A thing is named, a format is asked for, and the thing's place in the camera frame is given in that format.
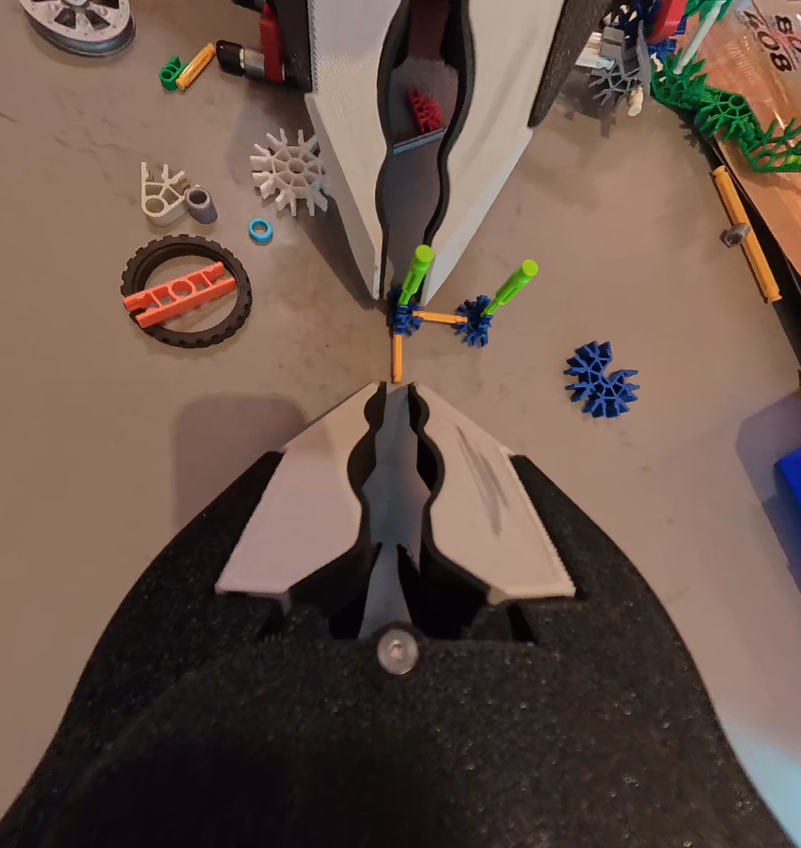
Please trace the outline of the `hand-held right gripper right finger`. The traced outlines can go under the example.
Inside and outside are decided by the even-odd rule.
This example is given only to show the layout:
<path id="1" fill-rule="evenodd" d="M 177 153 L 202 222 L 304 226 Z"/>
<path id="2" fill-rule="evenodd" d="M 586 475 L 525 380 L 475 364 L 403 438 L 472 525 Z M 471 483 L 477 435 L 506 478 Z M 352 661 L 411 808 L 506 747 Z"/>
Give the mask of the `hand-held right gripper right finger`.
<path id="1" fill-rule="evenodd" d="M 516 454 L 432 389 L 408 387 L 427 488 L 419 579 L 437 613 L 574 598 L 576 587 L 522 482 Z"/>

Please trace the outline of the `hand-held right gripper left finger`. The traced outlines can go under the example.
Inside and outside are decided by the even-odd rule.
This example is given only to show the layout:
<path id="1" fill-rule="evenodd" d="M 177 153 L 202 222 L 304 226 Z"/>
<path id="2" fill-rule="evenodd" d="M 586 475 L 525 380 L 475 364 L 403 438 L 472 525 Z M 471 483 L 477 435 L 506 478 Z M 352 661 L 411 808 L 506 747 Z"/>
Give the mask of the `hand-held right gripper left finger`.
<path id="1" fill-rule="evenodd" d="M 385 382 L 370 383 L 284 445 L 218 594 L 323 613 L 366 596 L 375 555 L 364 485 L 376 468 L 385 403 Z"/>

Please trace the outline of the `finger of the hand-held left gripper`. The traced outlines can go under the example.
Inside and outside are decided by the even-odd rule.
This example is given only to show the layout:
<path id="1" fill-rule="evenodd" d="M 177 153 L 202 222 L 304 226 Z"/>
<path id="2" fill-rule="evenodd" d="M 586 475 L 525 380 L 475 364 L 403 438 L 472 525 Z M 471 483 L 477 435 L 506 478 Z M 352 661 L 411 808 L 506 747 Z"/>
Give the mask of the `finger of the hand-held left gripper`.
<path id="1" fill-rule="evenodd" d="M 530 113 L 563 1 L 459 2 L 456 108 L 437 154 L 440 194 L 425 240 L 428 303 L 455 268 L 532 137 Z"/>
<path id="2" fill-rule="evenodd" d="M 309 2 L 312 89 L 304 97 L 331 194 L 365 288 L 383 296 L 383 185 L 393 142 L 389 94 L 407 3 Z"/>

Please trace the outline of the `lime green rod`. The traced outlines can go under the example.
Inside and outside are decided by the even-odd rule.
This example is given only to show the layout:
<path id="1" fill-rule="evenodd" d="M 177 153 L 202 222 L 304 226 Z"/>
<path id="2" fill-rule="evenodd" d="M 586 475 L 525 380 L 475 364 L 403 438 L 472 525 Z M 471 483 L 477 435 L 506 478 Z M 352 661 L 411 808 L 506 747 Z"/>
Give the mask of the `lime green rod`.
<path id="1" fill-rule="evenodd" d="M 433 263 L 434 255 L 433 249 L 427 244 L 416 247 L 398 297 L 399 306 L 409 306 Z"/>
<path id="2" fill-rule="evenodd" d="M 482 315 L 493 315 L 501 306 L 509 303 L 538 273 L 539 266 L 534 260 L 523 260 L 483 309 Z"/>

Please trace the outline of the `red block connector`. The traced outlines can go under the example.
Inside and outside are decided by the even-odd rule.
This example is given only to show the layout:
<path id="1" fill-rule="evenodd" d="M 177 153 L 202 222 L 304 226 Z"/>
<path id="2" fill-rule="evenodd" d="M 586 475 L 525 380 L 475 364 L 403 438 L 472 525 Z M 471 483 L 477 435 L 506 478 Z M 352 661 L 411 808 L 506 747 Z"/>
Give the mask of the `red block connector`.
<path id="1" fill-rule="evenodd" d="M 265 78 L 277 84 L 286 81 L 286 48 L 281 22 L 271 1 L 264 1 L 259 17 L 259 36 Z"/>

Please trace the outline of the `small red connector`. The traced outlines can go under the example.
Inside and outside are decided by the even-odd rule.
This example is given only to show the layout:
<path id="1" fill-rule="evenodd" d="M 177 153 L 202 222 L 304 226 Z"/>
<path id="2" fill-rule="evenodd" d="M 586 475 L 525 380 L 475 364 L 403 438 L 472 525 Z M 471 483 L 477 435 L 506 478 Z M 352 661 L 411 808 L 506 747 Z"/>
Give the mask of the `small red connector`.
<path id="1" fill-rule="evenodd" d="M 435 133 L 442 129 L 444 115 L 438 101 L 418 88 L 408 87 L 406 103 L 419 135 Z"/>

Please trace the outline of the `short grey rod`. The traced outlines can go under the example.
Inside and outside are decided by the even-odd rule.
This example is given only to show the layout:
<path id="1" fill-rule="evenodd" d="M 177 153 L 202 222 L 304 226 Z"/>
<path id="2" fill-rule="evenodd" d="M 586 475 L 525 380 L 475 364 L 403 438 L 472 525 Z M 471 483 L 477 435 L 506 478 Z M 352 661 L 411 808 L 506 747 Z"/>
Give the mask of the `short grey rod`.
<path id="1" fill-rule="evenodd" d="M 421 133 L 406 140 L 396 142 L 393 145 L 393 154 L 396 156 L 426 146 L 427 144 L 439 143 L 445 133 L 446 128 L 439 128 L 435 131 Z"/>

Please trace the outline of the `white snowflake connector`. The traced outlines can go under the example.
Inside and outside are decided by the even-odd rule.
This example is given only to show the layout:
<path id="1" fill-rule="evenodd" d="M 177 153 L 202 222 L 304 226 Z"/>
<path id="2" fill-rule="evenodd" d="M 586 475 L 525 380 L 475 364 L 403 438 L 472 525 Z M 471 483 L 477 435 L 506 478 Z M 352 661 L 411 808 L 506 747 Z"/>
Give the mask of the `white snowflake connector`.
<path id="1" fill-rule="evenodd" d="M 306 138 L 299 130 L 296 140 L 290 142 L 282 129 L 277 136 L 267 133 L 264 145 L 254 144 L 250 168 L 260 198 L 272 198 L 277 211 L 288 208 L 295 217 L 300 202 L 310 216 L 317 209 L 327 211 L 331 186 L 315 134 Z"/>

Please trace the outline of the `colourful toy construction model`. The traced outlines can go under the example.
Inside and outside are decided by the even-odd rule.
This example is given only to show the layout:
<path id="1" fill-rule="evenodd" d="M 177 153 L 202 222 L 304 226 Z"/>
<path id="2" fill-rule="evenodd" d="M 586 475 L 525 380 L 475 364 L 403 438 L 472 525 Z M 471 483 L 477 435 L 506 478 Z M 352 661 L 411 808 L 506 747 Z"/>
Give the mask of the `colourful toy construction model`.
<path id="1" fill-rule="evenodd" d="M 648 94 L 689 113 L 704 137 L 734 142 L 758 173 L 801 173 L 801 122 L 764 126 L 740 93 L 713 87 L 698 58 L 710 28 L 741 2 L 614 2 L 577 66 L 591 71 L 594 99 L 640 113 Z"/>

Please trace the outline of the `blue double snowflake connector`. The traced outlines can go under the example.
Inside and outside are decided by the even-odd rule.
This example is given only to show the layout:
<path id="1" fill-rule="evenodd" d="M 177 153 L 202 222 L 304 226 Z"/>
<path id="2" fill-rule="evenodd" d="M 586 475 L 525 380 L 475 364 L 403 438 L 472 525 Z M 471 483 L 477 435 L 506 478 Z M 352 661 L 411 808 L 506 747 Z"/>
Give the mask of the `blue double snowflake connector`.
<path id="1" fill-rule="evenodd" d="M 581 403 L 582 413 L 596 419 L 618 418 L 638 400 L 640 387 L 631 381 L 638 371 L 621 369 L 608 372 L 612 359 L 609 342 L 591 342 L 575 349 L 563 373 L 573 380 L 565 386 L 571 401 Z"/>

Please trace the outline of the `pale grey wedge connector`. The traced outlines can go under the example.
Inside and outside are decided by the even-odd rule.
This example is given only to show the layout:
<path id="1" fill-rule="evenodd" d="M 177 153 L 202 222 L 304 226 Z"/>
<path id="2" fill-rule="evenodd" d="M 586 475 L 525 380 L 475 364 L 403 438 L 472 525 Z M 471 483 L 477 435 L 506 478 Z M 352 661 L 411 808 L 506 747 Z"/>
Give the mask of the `pale grey wedge connector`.
<path id="1" fill-rule="evenodd" d="M 191 187 L 183 170 L 171 173 L 163 164 L 160 176 L 152 175 L 147 163 L 140 164 L 140 205 L 149 224 L 165 228 L 188 214 L 186 194 Z"/>

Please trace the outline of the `orange flat ladder connector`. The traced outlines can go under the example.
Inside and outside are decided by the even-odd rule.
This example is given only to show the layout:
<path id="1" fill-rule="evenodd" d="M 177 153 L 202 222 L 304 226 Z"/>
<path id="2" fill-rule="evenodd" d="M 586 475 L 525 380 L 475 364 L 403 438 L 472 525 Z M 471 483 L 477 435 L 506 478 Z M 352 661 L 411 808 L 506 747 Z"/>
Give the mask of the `orange flat ladder connector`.
<path id="1" fill-rule="evenodd" d="M 123 298 L 126 311 L 142 329 L 164 324 L 236 291 L 236 279 L 221 262 Z"/>

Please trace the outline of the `black rubber tyre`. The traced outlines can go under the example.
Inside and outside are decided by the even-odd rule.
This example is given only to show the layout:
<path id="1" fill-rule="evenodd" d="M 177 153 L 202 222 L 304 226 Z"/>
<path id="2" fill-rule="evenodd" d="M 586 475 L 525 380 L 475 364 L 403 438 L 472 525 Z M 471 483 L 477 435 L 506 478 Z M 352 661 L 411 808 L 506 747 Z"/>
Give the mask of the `black rubber tyre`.
<path id="1" fill-rule="evenodd" d="M 253 308 L 253 292 L 248 274 L 243 265 L 236 259 L 234 254 L 217 242 L 189 235 L 166 236 L 151 241 L 145 247 L 139 249 L 127 262 L 121 277 L 120 292 L 122 302 L 123 298 L 130 294 L 166 282 L 160 282 L 151 286 L 148 284 L 152 275 L 163 265 L 172 260 L 185 258 L 205 260 L 205 264 L 200 268 L 217 262 L 224 264 L 225 269 L 236 279 L 237 285 L 236 291 L 229 293 L 235 295 L 235 301 L 230 311 L 213 326 L 198 331 L 178 331 L 172 330 L 167 326 L 168 322 L 183 317 L 186 313 L 164 324 L 147 329 L 141 328 L 134 319 L 134 315 L 128 313 L 130 319 L 142 332 L 163 345 L 182 349 L 201 349 L 221 345 L 233 337 L 247 322 L 247 318 Z M 178 277 L 193 271 L 181 273 Z"/>

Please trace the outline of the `silver spoked wheel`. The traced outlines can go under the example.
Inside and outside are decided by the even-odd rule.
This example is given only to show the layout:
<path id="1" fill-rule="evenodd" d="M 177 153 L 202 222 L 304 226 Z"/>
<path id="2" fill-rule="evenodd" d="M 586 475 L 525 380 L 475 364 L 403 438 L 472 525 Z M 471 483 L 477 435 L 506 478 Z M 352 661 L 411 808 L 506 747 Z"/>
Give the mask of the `silver spoked wheel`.
<path id="1" fill-rule="evenodd" d="M 128 1 L 20 1 L 33 29 L 55 47 L 77 56 L 108 57 L 136 35 Z"/>

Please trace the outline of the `long yellow rod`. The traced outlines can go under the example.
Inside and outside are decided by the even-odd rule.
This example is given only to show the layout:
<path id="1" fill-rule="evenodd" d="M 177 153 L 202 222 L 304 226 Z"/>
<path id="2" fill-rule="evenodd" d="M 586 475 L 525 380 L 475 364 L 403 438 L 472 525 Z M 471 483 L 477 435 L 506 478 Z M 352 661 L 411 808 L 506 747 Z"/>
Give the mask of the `long yellow rod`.
<path id="1" fill-rule="evenodd" d="M 713 183 L 721 198 L 724 209 L 729 218 L 730 226 L 747 222 L 751 224 L 739 192 L 737 191 L 733 178 L 726 165 L 719 165 L 713 172 Z M 765 252 L 752 227 L 752 233 L 746 239 L 745 244 L 740 246 L 745 258 L 752 270 L 755 281 L 766 303 L 776 303 L 781 300 L 782 295 Z"/>

